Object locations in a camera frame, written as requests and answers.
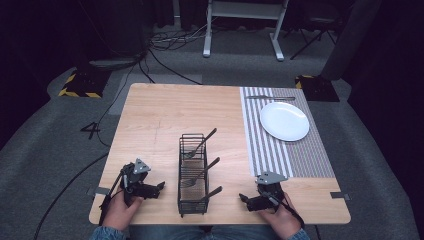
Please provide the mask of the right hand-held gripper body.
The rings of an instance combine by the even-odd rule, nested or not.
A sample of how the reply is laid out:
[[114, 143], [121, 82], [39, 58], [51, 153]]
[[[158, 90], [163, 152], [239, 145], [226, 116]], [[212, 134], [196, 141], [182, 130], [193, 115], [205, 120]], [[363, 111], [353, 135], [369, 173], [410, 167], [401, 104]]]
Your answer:
[[272, 208], [277, 211], [282, 200], [285, 198], [281, 182], [287, 180], [288, 178], [286, 176], [269, 171], [258, 175], [256, 183], [260, 196], [256, 209], [265, 210]]

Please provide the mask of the person's left hand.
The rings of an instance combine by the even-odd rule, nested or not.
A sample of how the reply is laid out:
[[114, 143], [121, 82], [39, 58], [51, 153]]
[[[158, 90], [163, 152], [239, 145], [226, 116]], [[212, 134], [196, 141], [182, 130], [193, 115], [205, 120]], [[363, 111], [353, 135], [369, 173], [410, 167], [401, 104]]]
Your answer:
[[123, 231], [131, 223], [134, 215], [143, 203], [142, 197], [133, 197], [130, 205], [125, 202], [124, 191], [119, 190], [111, 199], [102, 226]]

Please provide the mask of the grey striped placemat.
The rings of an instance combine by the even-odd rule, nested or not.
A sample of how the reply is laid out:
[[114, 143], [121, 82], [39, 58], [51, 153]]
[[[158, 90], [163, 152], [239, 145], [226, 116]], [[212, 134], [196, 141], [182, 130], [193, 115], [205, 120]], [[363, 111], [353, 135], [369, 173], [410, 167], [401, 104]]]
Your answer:
[[[267, 95], [295, 97], [294, 101], [245, 99]], [[287, 178], [333, 178], [335, 176], [304, 93], [296, 88], [242, 87], [241, 107], [248, 149], [250, 172], [258, 176], [269, 171]], [[289, 103], [302, 110], [310, 124], [308, 134], [298, 141], [279, 140], [265, 131], [260, 122], [261, 109], [272, 102]]]

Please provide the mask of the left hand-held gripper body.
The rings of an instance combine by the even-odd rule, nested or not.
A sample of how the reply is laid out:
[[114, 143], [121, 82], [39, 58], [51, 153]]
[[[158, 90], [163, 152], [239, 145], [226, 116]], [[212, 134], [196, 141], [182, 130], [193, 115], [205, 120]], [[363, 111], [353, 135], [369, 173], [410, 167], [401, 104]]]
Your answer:
[[134, 163], [129, 163], [121, 169], [120, 187], [124, 191], [125, 202], [130, 205], [133, 197], [146, 198], [146, 193], [156, 191], [153, 185], [144, 183], [150, 167], [140, 158], [137, 158]]

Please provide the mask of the black fork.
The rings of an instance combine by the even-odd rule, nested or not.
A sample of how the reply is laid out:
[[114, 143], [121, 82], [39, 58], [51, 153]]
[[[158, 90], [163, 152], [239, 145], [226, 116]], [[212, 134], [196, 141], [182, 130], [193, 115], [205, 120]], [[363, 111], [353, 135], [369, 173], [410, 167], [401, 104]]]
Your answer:
[[208, 170], [211, 169], [213, 166], [215, 166], [219, 161], [220, 161], [220, 158], [217, 157], [215, 160], [213, 160], [205, 169], [203, 169], [195, 177], [182, 181], [181, 186], [183, 188], [194, 186], [196, 184], [197, 180], [204, 178], [207, 175]]
[[197, 145], [197, 147], [196, 148], [194, 148], [193, 150], [191, 150], [190, 152], [188, 152], [188, 153], [184, 153], [184, 158], [186, 158], [186, 159], [191, 159], [191, 158], [193, 158], [195, 155], [196, 155], [196, 153], [197, 153], [197, 150], [204, 144], [204, 143], [206, 143], [206, 141], [208, 140], [208, 139], [210, 139], [215, 133], [217, 132], [217, 128], [214, 128], [206, 137], [204, 137], [203, 139], [202, 139], [202, 141]]

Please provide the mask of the person's legs in jeans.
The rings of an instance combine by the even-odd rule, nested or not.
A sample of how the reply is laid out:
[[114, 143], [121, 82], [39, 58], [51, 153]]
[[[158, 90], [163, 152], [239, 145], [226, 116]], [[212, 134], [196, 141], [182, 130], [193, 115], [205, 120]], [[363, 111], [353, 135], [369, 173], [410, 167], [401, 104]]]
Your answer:
[[129, 232], [131, 240], [280, 240], [269, 225], [145, 225]]

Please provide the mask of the white round plate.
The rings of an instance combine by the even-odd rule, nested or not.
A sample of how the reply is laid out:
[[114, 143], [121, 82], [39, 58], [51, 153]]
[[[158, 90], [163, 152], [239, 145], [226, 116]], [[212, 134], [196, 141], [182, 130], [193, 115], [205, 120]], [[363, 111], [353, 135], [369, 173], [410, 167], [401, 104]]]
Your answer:
[[284, 102], [272, 102], [260, 111], [262, 127], [271, 136], [283, 141], [298, 141], [310, 129], [306, 114], [296, 106]]

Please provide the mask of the black cutlery piece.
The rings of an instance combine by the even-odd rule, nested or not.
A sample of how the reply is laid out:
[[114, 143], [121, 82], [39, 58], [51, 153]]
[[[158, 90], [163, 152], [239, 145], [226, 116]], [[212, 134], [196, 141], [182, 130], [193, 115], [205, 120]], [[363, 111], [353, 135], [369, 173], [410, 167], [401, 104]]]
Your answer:
[[222, 186], [219, 186], [219, 187], [217, 187], [216, 189], [214, 189], [213, 191], [211, 191], [211, 192], [207, 193], [207, 194], [206, 194], [205, 196], [203, 196], [202, 198], [200, 198], [200, 199], [196, 199], [196, 200], [194, 200], [194, 201], [195, 201], [195, 202], [203, 202], [203, 201], [207, 201], [207, 200], [209, 200], [212, 196], [214, 196], [214, 195], [216, 195], [216, 194], [220, 193], [222, 190], [223, 190], [223, 187], [222, 187]]

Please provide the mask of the white desk frame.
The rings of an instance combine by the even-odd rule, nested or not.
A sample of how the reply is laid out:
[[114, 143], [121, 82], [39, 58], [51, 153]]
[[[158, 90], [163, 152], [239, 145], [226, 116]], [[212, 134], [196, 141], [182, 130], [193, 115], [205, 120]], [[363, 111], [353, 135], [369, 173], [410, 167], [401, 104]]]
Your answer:
[[206, 12], [206, 35], [202, 55], [205, 58], [211, 56], [213, 17], [275, 20], [275, 30], [269, 34], [269, 37], [276, 59], [278, 61], [283, 61], [285, 57], [279, 45], [278, 37], [285, 18], [288, 3], [289, 0], [282, 0], [281, 3], [273, 4], [208, 0]]

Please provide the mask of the person's right hand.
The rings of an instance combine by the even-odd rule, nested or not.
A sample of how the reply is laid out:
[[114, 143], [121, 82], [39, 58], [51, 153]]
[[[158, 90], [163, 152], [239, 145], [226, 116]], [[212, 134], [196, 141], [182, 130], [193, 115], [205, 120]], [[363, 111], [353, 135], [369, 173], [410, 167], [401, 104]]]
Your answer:
[[260, 210], [258, 214], [272, 227], [281, 240], [288, 240], [301, 229], [299, 220], [283, 205], [274, 213]]

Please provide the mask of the black tripod stand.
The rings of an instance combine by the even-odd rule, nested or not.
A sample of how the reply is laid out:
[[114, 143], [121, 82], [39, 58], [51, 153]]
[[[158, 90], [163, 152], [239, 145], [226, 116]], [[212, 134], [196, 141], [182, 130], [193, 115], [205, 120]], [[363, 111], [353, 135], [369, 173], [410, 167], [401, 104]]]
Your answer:
[[[299, 29], [303, 39], [305, 40], [305, 45], [297, 50], [291, 57], [291, 60], [294, 60], [298, 55], [300, 55], [305, 49], [307, 49], [312, 43], [321, 39], [324, 33], [327, 33], [330, 37], [330, 40], [333, 43], [336, 43], [335, 39], [331, 36], [330, 31], [335, 30], [338, 27], [338, 18], [334, 16], [318, 16], [315, 14], [304, 14], [302, 18], [303, 23], [302, 27]], [[314, 36], [310, 39], [306, 38], [304, 30], [314, 33]]]

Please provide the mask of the grey pillar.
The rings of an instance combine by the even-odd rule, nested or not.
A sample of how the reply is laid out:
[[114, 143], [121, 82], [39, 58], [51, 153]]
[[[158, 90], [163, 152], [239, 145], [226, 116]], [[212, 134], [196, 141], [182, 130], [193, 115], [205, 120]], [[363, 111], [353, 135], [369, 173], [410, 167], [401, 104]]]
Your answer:
[[382, 0], [355, 0], [347, 23], [324, 65], [320, 77], [339, 80], [374, 21]]

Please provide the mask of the black yellow striped base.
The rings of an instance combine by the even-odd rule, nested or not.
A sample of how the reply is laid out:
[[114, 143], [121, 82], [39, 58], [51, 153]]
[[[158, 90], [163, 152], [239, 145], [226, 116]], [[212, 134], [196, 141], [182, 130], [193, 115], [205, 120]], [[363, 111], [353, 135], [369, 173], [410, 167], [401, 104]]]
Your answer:
[[307, 101], [339, 102], [332, 82], [321, 76], [296, 76], [295, 86], [303, 91]]
[[59, 96], [102, 98], [110, 75], [110, 71], [86, 73], [75, 70], [67, 78]]

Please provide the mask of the black table knife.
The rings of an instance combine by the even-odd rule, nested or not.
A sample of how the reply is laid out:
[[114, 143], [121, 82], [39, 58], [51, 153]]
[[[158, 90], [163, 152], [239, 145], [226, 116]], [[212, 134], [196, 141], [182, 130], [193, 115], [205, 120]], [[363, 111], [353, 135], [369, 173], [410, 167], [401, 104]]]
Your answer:
[[267, 95], [252, 95], [252, 96], [246, 96], [245, 99], [268, 99], [268, 100], [279, 100], [279, 101], [294, 101], [296, 98], [291, 97], [274, 97], [274, 96], [267, 96]]

